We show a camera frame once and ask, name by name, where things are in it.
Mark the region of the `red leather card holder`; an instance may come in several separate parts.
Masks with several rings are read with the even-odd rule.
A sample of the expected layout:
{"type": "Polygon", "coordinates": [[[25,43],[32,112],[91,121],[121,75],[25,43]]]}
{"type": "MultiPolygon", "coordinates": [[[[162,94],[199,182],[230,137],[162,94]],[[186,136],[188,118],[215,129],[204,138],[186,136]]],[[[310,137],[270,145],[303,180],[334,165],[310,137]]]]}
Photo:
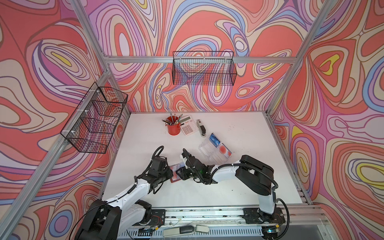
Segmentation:
{"type": "Polygon", "coordinates": [[[175,183],[182,180],[182,178],[177,174],[177,170],[183,167],[185,167],[185,164],[183,162],[170,166],[170,169],[173,171],[173,176],[170,179],[171,183],[175,183]]]}

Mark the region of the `clear plastic card tray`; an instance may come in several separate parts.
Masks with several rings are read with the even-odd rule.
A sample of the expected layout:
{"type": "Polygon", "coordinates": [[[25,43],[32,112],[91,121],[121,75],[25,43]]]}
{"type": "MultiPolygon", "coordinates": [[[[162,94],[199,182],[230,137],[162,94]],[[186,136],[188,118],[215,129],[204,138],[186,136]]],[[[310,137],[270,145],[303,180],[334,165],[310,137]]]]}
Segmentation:
{"type": "Polygon", "coordinates": [[[220,152],[219,147],[215,147],[209,140],[205,139],[199,146],[199,151],[202,153],[206,165],[223,165],[229,159],[226,159],[220,152]]]}

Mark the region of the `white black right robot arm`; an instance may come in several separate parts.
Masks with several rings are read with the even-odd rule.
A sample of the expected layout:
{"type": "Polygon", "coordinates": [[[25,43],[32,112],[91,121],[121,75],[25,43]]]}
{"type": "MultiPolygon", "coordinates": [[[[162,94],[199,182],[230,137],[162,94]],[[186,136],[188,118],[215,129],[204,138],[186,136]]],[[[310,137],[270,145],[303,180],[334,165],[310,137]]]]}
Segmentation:
{"type": "Polygon", "coordinates": [[[217,184],[223,181],[237,179],[258,195],[259,207],[244,209],[243,219],[247,224],[277,224],[289,223],[278,202],[275,190],[279,187],[274,180],[274,169],[261,161],[243,155],[232,164],[205,165],[191,154],[182,154],[184,167],[176,170],[183,181],[190,178],[204,185],[217,184]]]}

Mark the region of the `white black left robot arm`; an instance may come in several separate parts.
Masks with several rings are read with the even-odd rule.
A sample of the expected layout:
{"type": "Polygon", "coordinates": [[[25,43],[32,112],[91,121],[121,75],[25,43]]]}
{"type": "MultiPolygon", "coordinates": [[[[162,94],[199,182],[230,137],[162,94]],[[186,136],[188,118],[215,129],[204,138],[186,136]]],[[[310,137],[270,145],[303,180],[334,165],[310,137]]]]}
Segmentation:
{"type": "Polygon", "coordinates": [[[149,165],[134,183],[116,196],[95,200],[78,220],[70,233],[74,240],[116,240],[122,230],[136,223],[148,224],[152,219],[152,205],[142,198],[161,189],[173,177],[167,158],[161,153],[164,146],[153,153],[149,165]]]}

